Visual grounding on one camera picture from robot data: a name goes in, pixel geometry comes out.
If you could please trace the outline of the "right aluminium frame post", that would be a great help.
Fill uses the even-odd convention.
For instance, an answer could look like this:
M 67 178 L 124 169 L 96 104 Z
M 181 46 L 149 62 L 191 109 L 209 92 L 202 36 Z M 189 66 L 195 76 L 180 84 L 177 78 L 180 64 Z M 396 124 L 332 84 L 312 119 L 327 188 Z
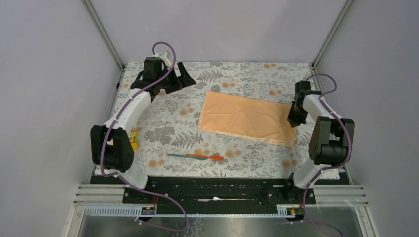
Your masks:
M 344 2 L 343 7 L 341 8 L 337 18 L 335 19 L 334 23 L 332 24 L 331 29 L 329 30 L 319 52 L 317 53 L 316 57 L 314 58 L 311 67 L 314 70 L 317 70 L 318 66 L 320 65 L 328 47 L 330 46 L 334 36 L 336 35 L 337 31 L 339 30 L 341 24 L 343 23 L 346 15 L 348 14 L 348 12 L 350 11 L 353 3 L 355 2 L 355 0 L 346 0 Z

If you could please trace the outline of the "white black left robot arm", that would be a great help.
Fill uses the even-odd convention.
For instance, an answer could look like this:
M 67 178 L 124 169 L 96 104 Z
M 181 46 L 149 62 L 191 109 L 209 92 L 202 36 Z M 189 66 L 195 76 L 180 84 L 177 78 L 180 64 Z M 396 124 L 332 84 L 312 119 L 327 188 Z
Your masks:
M 102 176 L 120 178 L 136 188 L 134 196 L 140 202 L 149 202 L 153 190 L 146 185 L 148 176 L 133 165 L 131 130 L 161 90 L 170 94 L 195 84 L 182 62 L 174 65 L 163 56 L 147 57 L 123 105 L 103 125 L 90 130 L 92 161 L 100 167 Z

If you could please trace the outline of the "orange cloth napkin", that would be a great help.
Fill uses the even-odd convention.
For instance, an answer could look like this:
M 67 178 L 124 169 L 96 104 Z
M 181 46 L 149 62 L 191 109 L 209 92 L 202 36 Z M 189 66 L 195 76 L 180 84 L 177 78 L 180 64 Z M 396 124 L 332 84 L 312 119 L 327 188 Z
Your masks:
M 208 91 L 198 128 L 294 148 L 296 131 L 287 121 L 289 104 Z

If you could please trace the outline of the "orange plastic fork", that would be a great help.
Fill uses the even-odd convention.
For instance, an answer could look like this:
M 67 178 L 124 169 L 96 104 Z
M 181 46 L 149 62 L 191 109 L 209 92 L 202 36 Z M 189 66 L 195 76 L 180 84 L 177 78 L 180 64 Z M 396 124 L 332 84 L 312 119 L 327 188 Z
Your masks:
M 222 157 L 220 155 L 205 156 L 205 155 L 196 155 L 196 154 L 186 154 L 186 156 L 188 158 L 195 158 L 195 159 L 198 159 L 198 160 L 211 159 L 211 160 L 215 160 L 215 161 L 224 161 L 224 157 Z

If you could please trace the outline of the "floral patterned tablecloth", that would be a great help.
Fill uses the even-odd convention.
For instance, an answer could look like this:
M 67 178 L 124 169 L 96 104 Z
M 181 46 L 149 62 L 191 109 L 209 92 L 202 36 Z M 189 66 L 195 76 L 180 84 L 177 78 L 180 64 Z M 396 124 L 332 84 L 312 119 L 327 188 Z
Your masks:
M 290 104 L 294 85 L 310 75 L 308 63 L 186 62 L 196 84 L 160 93 L 137 119 L 134 167 L 151 176 L 287 178 L 309 158 L 314 121 L 296 128 L 288 148 L 202 131 L 198 121 L 208 91 Z M 224 161 L 167 154 L 220 155 Z

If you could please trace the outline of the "teal plastic knife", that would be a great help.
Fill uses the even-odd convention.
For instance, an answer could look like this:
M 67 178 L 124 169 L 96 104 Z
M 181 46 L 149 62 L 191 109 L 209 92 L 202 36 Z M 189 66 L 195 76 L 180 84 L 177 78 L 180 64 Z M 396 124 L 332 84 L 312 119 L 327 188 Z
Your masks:
M 194 157 L 194 156 L 188 156 L 188 155 L 179 155 L 179 154 L 167 154 L 170 157 L 177 157 L 177 158 L 192 158 L 196 160 L 207 160 L 208 158 L 203 157 Z

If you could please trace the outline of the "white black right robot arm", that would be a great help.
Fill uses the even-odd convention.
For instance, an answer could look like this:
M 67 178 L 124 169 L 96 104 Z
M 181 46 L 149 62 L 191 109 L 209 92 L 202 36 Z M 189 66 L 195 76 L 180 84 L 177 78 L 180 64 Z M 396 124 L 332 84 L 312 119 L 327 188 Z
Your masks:
M 287 121 L 295 128 L 305 124 L 307 117 L 315 121 L 308 145 L 309 158 L 287 179 L 283 196 L 290 203 L 298 202 L 323 172 L 347 163 L 352 152 L 354 121 L 340 116 L 320 91 L 312 90 L 311 83 L 302 80 L 295 84 Z

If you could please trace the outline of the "left aluminium frame post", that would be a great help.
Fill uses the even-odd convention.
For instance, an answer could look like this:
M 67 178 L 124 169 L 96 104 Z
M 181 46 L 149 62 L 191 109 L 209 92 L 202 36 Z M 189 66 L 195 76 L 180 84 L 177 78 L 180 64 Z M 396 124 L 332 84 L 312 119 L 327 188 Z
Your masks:
M 120 54 L 118 53 L 115 45 L 113 44 L 107 30 L 105 29 L 104 24 L 102 23 L 102 20 L 100 19 L 100 16 L 98 14 L 98 12 L 96 11 L 93 2 L 91 0 L 82 0 L 82 3 L 85 5 L 85 8 L 88 12 L 88 14 L 90 15 L 90 18 L 94 24 L 94 26 L 96 27 L 97 31 L 99 32 L 102 40 L 105 43 L 105 46 L 107 47 L 108 51 L 110 52 L 114 62 L 116 63 L 117 67 L 120 70 L 124 70 L 125 69 L 125 64 L 120 56 Z

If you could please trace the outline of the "aluminium frame post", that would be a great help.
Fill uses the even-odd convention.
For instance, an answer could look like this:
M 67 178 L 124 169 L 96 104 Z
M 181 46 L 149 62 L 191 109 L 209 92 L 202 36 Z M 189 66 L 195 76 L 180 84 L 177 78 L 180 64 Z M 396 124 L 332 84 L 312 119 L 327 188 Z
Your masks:
M 341 24 L 343 23 L 346 15 L 348 14 L 348 12 L 350 11 L 353 3 L 355 2 L 355 0 L 346 0 L 344 2 L 343 7 L 341 8 L 337 18 L 335 19 L 334 23 L 332 24 L 331 29 L 329 30 L 319 52 L 317 53 L 316 57 L 314 58 L 311 67 L 314 70 L 317 70 L 318 66 L 320 65 L 328 47 L 330 46 L 334 36 L 336 35 L 337 31 L 339 30 Z
M 100 16 L 98 14 L 98 12 L 96 11 L 93 2 L 91 0 L 82 0 L 82 3 L 85 5 L 85 8 L 88 12 L 88 14 L 90 15 L 90 18 L 94 24 L 94 26 L 96 27 L 97 31 L 99 32 L 102 40 L 105 43 L 105 46 L 107 47 L 108 51 L 110 52 L 114 62 L 116 63 L 117 67 L 120 70 L 124 70 L 125 69 L 125 64 L 120 56 L 120 54 L 118 53 L 115 45 L 113 44 L 107 30 L 105 29 L 104 24 L 102 23 L 102 20 L 100 19 Z

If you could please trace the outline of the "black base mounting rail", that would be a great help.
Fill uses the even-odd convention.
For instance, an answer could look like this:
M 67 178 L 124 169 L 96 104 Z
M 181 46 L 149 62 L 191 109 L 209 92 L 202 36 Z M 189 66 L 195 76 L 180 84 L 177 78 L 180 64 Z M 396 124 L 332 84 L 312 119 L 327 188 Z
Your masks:
M 281 178 L 158 177 L 148 179 L 147 194 L 125 188 L 124 204 L 149 204 L 156 213 L 274 214 L 278 204 L 315 204 L 314 191 L 291 187 Z

